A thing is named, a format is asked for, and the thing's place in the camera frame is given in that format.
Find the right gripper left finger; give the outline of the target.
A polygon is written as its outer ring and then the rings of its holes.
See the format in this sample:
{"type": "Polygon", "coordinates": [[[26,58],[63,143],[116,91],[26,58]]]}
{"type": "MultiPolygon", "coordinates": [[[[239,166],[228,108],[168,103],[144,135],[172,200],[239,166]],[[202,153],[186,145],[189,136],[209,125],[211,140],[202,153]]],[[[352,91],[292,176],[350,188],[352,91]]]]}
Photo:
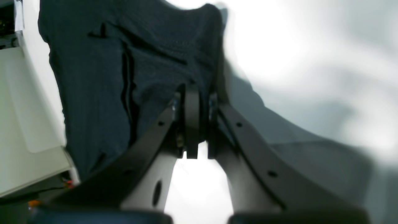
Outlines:
{"type": "Polygon", "coordinates": [[[41,205],[49,215],[161,212],[178,158],[196,159],[199,90],[182,85],[151,127],[122,156],[77,187],[41,205]]]}

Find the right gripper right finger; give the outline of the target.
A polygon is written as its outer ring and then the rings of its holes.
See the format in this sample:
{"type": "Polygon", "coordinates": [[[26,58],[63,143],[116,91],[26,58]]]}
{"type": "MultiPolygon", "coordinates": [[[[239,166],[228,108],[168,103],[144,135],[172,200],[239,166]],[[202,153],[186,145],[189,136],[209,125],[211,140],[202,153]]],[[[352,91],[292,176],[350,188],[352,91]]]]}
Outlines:
{"type": "Polygon", "coordinates": [[[209,98],[208,157],[227,174],[236,217],[366,217],[285,163],[232,106],[209,98]]]}

